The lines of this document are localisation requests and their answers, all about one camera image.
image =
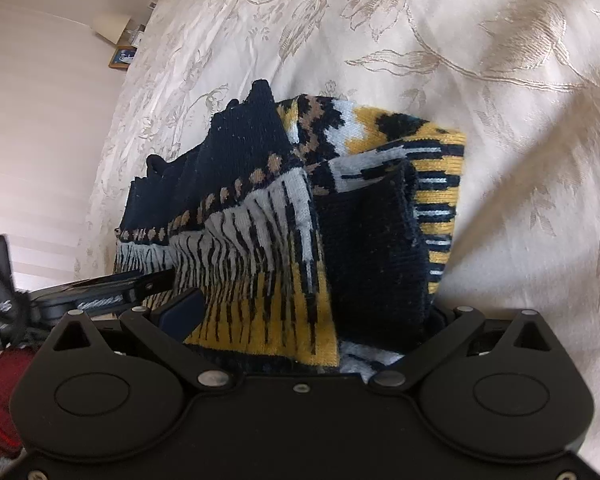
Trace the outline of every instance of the bedspread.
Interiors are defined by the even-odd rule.
[[[547,318],[594,393],[582,455],[600,471],[600,0],[160,0],[106,140],[78,276],[112,269],[147,155],[200,143],[258,78],[277,100],[336,96],[467,133],[437,301]]]

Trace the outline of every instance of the picture frame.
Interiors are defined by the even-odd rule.
[[[126,70],[136,55],[136,48],[131,45],[117,45],[116,51],[109,61],[110,68],[123,68]]]

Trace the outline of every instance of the white bedding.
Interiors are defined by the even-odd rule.
[[[468,136],[439,300],[542,312],[594,393],[600,471],[600,0],[160,0],[98,168],[79,276],[110,272],[128,184],[254,79]]]

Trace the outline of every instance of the beige lampshade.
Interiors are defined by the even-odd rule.
[[[115,12],[99,14],[93,20],[91,28],[111,43],[116,44],[130,19],[131,16],[128,14],[117,14]]]

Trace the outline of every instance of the metal screw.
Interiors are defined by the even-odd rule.
[[[48,480],[42,471],[29,471],[27,480]]]
[[[385,388],[397,388],[398,386],[402,386],[407,380],[403,374],[396,372],[395,370],[378,372],[372,379],[376,384],[384,386]]]
[[[219,388],[229,383],[229,374],[222,370],[207,370],[198,376],[198,382],[209,388]]]
[[[294,385],[294,391],[296,394],[308,394],[311,391],[311,386],[304,383],[298,383]]]

